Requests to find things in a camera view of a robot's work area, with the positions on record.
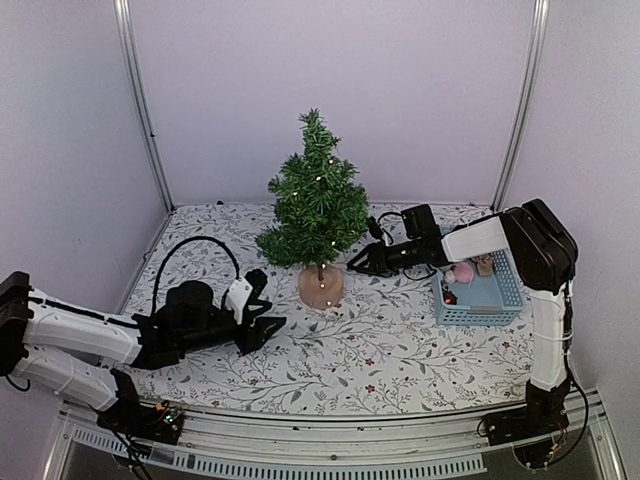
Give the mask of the small green christmas tree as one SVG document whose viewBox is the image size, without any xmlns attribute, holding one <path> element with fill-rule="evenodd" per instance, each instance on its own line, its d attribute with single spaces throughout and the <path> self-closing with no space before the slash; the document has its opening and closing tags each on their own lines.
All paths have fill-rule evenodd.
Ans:
<svg viewBox="0 0 640 480">
<path fill-rule="evenodd" d="M 268 182 L 275 223 L 256 239 L 270 265 L 297 268 L 300 300 L 317 310 L 344 297 L 344 275 L 333 264 L 367 232 L 369 202 L 356 167 L 337 156 L 341 139 L 313 108 L 299 116 L 302 151 Z"/>
</svg>

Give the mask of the dark red bauble ornament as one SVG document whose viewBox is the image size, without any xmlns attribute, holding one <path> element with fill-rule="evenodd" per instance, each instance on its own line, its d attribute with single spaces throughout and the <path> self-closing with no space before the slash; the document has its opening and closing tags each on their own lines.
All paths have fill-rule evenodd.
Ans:
<svg viewBox="0 0 640 480">
<path fill-rule="evenodd" d="M 450 291 L 443 292 L 443 300 L 444 300 L 444 303 L 447 305 L 457 304 L 457 297 Z"/>
</svg>

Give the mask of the light blue plastic basket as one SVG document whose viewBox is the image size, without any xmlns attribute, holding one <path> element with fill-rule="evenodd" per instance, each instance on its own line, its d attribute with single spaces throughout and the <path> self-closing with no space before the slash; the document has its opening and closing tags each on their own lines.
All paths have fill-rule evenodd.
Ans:
<svg viewBox="0 0 640 480">
<path fill-rule="evenodd" d="M 509 244 L 496 218 L 475 225 L 442 225 L 443 248 L 458 264 L 466 262 L 474 269 L 469 284 L 443 282 L 443 272 L 449 266 L 439 267 L 431 278 L 436 323 L 440 326 L 507 326 L 524 308 L 520 280 L 513 267 Z M 494 274 L 480 277 L 472 258 L 491 254 Z M 447 305 L 443 292 L 457 297 L 456 305 Z"/>
</svg>

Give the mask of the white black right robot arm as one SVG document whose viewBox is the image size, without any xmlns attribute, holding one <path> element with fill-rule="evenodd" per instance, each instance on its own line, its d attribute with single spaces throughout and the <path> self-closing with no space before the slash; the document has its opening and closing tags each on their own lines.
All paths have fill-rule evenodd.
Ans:
<svg viewBox="0 0 640 480">
<path fill-rule="evenodd" d="M 488 414 L 482 423 L 491 443 L 499 444 L 564 429 L 564 399 L 575 377 L 568 354 L 572 338 L 572 282 L 578 247 L 540 199 L 455 227 L 444 233 L 431 208 L 419 205 L 401 212 L 407 240 L 388 246 L 370 220 L 374 242 L 347 264 L 349 270 L 388 278 L 425 264 L 432 268 L 508 250 L 523 285 L 530 291 L 534 318 L 534 362 L 520 410 Z"/>
</svg>

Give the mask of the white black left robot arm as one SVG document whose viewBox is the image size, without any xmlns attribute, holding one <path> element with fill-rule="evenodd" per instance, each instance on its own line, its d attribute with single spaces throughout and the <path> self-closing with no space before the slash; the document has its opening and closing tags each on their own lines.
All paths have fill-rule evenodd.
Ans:
<svg viewBox="0 0 640 480">
<path fill-rule="evenodd" d="M 138 404 L 129 375 L 119 368 L 103 372 L 76 355 L 158 370 L 228 342 L 252 353 L 286 323 L 269 316 L 272 304 L 260 297 L 265 285 L 264 272 L 253 270 L 234 280 L 216 306 L 209 285 L 185 281 L 168 290 L 160 309 L 125 316 L 62 302 L 33 288 L 27 273 L 15 271 L 1 282 L 1 374 L 108 411 L 126 433 L 141 433 L 149 415 Z"/>
</svg>

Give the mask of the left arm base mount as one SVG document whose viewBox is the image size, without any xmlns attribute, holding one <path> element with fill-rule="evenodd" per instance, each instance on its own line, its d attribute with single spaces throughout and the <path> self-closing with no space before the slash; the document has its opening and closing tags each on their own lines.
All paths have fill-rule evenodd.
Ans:
<svg viewBox="0 0 640 480">
<path fill-rule="evenodd" d="M 184 410 L 168 401 L 149 406 L 118 400 L 97 415 L 102 428 L 167 445 L 178 444 L 184 425 Z"/>
</svg>

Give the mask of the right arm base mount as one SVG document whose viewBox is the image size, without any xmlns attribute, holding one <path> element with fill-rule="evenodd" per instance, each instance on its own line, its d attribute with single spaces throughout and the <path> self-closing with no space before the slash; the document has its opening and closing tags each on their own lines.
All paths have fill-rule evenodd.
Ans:
<svg viewBox="0 0 640 480">
<path fill-rule="evenodd" d="M 561 458 L 569 419 L 563 407 L 542 417 L 533 417 L 526 407 L 490 413 L 481 418 L 476 433 L 490 446 L 514 444 L 517 462 L 528 470 L 545 469 Z"/>
</svg>

